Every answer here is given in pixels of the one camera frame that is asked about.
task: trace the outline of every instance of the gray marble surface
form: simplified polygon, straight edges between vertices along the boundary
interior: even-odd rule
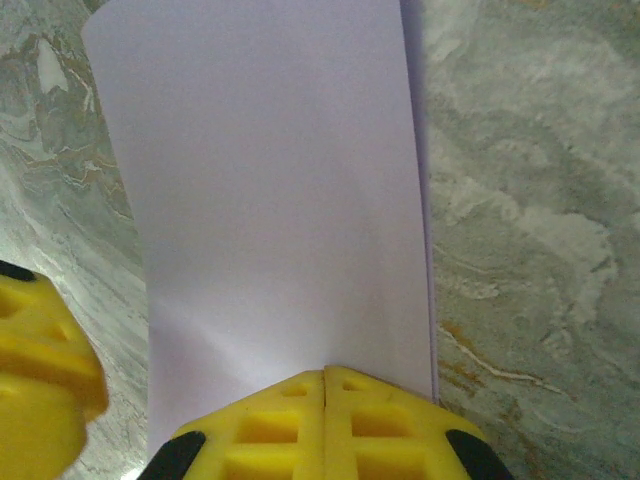
[[[111,392],[69,479],[145,455],[140,245],[79,36],[101,3],[0,9],[0,257],[52,278]],[[517,478],[639,478],[640,2],[425,5],[443,404]]]

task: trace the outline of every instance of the yellow plastic object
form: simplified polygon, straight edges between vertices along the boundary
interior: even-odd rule
[[[0,478],[58,476],[107,405],[100,361],[53,284],[0,261]]]
[[[184,480],[323,478],[322,372],[304,372],[191,422],[207,441]]]
[[[484,440],[427,400],[327,367],[180,428],[140,480],[469,480],[447,440],[451,430]]]

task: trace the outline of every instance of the sheet of paper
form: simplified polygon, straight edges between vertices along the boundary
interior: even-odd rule
[[[399,3],[111,0],[83,36],[144,248],[150,451],[325,364],[430,396]]]

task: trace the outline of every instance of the black rubber tip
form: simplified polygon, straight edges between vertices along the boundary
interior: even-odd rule
[[[22,268],[2,260],[0,260],[0,275],[13,278],[14,280],[20,280],[21,282],[36,281],[36,276],[31,270],[27,270],[26,268]]]
[[[471,480],[515,480],[496,452],[478,437],[461,430],[449,430],[446,435]]]
[[[165,443],[138,480],[182,480],[206,442],[202,432],[188,432]]]

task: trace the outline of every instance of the paper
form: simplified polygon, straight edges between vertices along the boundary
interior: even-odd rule
[[[400,5],[112,0],[83,37],[143,242],[150,451],[326,364],[430,396]]]

